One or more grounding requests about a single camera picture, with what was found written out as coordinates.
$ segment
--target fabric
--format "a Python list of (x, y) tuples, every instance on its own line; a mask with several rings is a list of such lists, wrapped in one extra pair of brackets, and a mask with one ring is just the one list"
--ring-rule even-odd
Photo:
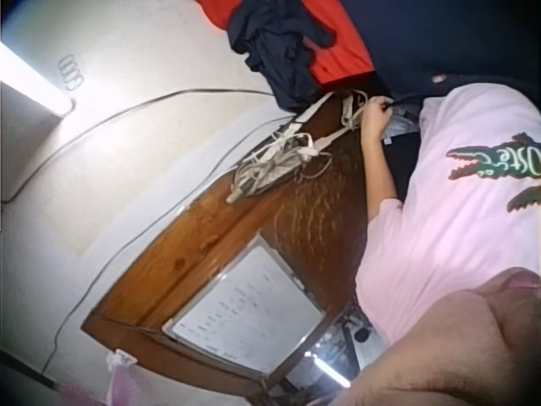
[(314, 53), (304, 38), (330, 47), (334, 36), (300, 0), (243, 0), (227, 25), (231, 49), (247, 53), (246, 64), (261, 72), (278, 106), (301, 111), (317, 98), (320, 86), (310, 72)]
[[(225, 30), (232, 11), (242, 0), (198, 2), (210, 22)], [(366, 46), (340, 0), (303, 0), (303, 4), (321, 24), (336, 33), (332, 47), (315, 49), (315, 60), (310, 70), (320, 84), (374, 71)]]
[[(462, 85), (490, 82), (539, 103), (538, 18), (537, 24), (522, 19), (516, 0), (342, 3), (394, 98), (446, 96)], [(435, 83), (441, 74), (446, 79)]]
[(382, 202), (357, 275), (359, 304), (389, 345), (447, 294), (513, 266), (539, 272), (536, 107), (503, 85), (468, 85), (426, 100), (420, 125), (406, 201)]

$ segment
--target wood grain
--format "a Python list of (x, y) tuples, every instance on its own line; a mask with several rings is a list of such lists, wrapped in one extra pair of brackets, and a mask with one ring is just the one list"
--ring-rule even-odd
[[(333, 97), (304, 129), (315, 139), (328, 135), (340, 128), (340, 115), (340, 100)], [(265, 381), (267, 387), (276, 384), (351, 299), (366, 243), (358, 135), (342, 136), (329, 151), (333, 163), (322, 176), (287, 182), (235, 206), (226, 203), (231, 176), (218, 180), (117, 281), (86, 320), (84, 331), (108, 348), (128, 351), (140, 365), (171, 379), (240, 396), (261, 392), (263, 386), (254, 376), (160, 334), (162, 326), (259, 233), (326, 311), (318, 328)], [(325, 159), (315, 159), (305, 172), (317, 173)]]

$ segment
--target dark clothing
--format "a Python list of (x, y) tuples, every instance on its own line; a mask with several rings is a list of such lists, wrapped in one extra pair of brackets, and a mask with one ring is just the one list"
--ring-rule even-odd
[[(488, 82), (539, 104), (538, 16), (521, 17), (517, 0), (342, 3), (395, 99), (446, 96), (461, 85)], [(433, 83), (441, 74), (447, 79)]]
[(334, 36), (300, 0), (243, 0), (227, 25), (231, 48), (248, 53), (246, 64), (269, 82), (281, 108), (302, 111), (320, 89), (310, 72), (314, 52), (303, 40), (330, 47)]

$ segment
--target white wall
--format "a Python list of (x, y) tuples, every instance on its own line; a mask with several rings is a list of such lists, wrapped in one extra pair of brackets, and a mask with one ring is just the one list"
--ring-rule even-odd
[[(3, 42), (58, 87), (57, 62), (67, 54), (85, 76), (70, 93), (75, 111), (56, 128), (39, 107), (3, 89), (4, 198), (52, 151), (125, 107), (192, 87), (269, 90), (191, 0), (26, 0), (3, 26)], [(188, 194), (232, 143), (285, 115), (265, 96), (180, 96), (102, 126), (60, 156), (3, 213), (3, 350), (40, 370), (62, 319), (109, 258)], [(79, 327), (173, 218), (107, 268), (60, 336), (52, 379), (103, 399), (107, 351)], [(153, 404), (243, 404), (146, 370), (137, 375)]]

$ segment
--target pink t-shirt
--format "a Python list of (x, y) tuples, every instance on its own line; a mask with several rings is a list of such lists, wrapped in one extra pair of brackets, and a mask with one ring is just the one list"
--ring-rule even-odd
[(539, 272), (537, 108), (475, 84), (426, 100), (420, 124), (406, 202), (381, 203), (357, 275), (361, 308), (389, 345), (447, 294), (513, 266)]

